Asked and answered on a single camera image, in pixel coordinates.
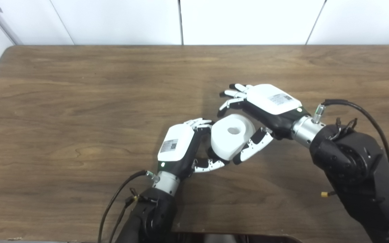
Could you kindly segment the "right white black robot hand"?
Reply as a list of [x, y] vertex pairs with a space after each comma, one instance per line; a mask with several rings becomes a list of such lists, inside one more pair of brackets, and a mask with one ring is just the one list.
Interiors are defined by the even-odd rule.
[[233, 157], [236, 165], [247, 161], [273, 139], [291, 140], [293, 125], [308, 114], [299, 100], [271, 84], [230, 84], [219, 95], [229, 99], [218, 109], [218, 117], [229, 109], [241, 109], [262, 124]]

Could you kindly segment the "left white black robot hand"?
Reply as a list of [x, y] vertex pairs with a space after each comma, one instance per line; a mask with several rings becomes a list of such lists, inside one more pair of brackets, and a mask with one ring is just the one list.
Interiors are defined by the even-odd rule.
[[194, 173], [210, 172], [230, 163], [207, 150], [206, 157], [198, 156], [201, 140], [211, 135], [213, 120], [202, 117], [171, 126], [159, 149], [158, 171], [168, 172], [183, 181]]

